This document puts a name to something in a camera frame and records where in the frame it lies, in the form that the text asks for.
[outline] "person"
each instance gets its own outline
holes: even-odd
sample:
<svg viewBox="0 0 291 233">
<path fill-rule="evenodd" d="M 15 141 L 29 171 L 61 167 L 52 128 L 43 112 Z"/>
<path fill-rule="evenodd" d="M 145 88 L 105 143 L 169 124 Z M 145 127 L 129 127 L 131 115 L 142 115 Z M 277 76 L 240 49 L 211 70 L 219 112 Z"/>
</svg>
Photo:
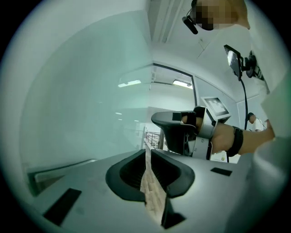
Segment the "person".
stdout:
<svg viewBox="0 0 291 233">
<path fill-rule="evenodd" d="M 243 130 L 243 142 L 238 154 L 254 153 L 274 137 L 289 139 L 290 57 L 280 36 L 265 15 L 247 0 L 193 0 L 190 15 L 194 22 L 205 30 L 240 25 L 250 32 L 252 52 L 270 91 L 267 96 L 266 88 L 262 91 L 264 101 L 261 103 L 268 116 L 268 127 L 260 132 Z M 187 123 L 187 120 L 188 116 L 182 118 L 183 123 Z M 197 118 L 198 131 L 201 125 L 202 118 Z M 218 123 L 211 140 L 212 153 L 230 150 L 234 144 L 234 132 L 234 127 Z"/>
<path fill-rule="evenodd" d="M 262 121 L 259 118 L 257 118 L 255 114 L 253 114 L 252 112 L 250 112 L 247 115 L 247 119 L 253 125 L 253 129 L 252 129 L 253 132 L 260 132 L 265 129 L 265 126 L 262 123 Z"/>
</svg>

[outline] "small display screen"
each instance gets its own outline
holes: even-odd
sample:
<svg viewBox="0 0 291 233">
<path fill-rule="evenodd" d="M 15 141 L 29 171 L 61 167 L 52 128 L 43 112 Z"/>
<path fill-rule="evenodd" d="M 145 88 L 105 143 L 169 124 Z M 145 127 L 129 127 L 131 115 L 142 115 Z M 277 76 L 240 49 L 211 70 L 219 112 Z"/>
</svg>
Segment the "small display screen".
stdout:
<svg viewBox="0 0 291 233">
<path fill-rule="evenodd" d="M 209 108 L 211 108 L 212 112 L 217 116 L 222 116 L 229 114 L 226 107 L 223 105 L 223 103 L 218 98 L 208 98 L 205 99 L 206 103 L 208 104 Z"/>
<path fill-rule="evenodd" d="M 224 49 L 227 54 L 227 59 L 228 59 L 228 65 L 231 67 L 231 69 L 234 71 L 235 75 L 238 77 L 239 81 L 241 79 L 241 54 L 231 48 L 228 45 L 224 46 Z"/>
</svg>

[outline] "black cable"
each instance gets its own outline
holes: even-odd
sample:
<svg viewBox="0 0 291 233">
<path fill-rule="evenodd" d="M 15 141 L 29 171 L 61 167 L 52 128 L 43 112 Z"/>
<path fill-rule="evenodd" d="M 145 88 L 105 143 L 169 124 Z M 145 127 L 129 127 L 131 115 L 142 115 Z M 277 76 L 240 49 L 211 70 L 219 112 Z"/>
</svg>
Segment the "black cable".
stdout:
<svg viewBox="0 0 291 233">
<path fill-rule="evenodd" d="M 247 99 L 246 99 L 246 88 L 245 88 L 245 84 L 244 84 L 244 82 L 242 81 L 242 79 L 241 79 L 241 84 L 242 84 L 242 87 L 243 87 L 243 89 L 244 89 L 244 93 L 245 93 L 245 105 L 246 105 L 245 130 L 246 130 L 247 121 L 248 121 L 248 119 L 247 119 L 248 109 L 247 109 Z"/>
<path fill-rule="evenodd" d="M 188 16 L 189 12 L 192 10 L 192 8 L 188 11 L 188 13 L 186 14 L 186 17 Z"/>
</svg>

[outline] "black wristband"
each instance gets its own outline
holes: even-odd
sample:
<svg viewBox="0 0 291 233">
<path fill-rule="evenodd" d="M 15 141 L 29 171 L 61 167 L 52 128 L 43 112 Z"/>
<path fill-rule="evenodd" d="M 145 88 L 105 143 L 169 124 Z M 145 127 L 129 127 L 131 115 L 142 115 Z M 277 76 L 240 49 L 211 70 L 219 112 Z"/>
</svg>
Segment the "black wristband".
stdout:
<svg viewBox="0 0 291 233">
<path fill-rule="evenodd" d="M 233 141 L 232 147 L 226 152 L 226 155 L 228 157 L 235 156 L 241 149 L 242 143 L 244 141 L 242 130 L 235 126 L 233 126 L 233 128 L 235 129 L 234 131 L 235 139 Z"/>
</svg>

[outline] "metal railing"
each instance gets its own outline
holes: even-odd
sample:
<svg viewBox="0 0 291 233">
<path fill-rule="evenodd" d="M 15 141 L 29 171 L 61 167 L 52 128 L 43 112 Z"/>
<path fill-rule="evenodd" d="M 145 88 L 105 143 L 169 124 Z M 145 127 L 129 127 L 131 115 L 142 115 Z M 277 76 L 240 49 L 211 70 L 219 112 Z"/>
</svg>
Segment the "metal railing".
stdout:
<svg viewBox="0 0 291 233">
<path fill-rule="evenodd" d="M 145 132 L 145 140 L 151 145 L 151 147 L 157 149 L 159 144 L 160 133 Z"/>
</svg>

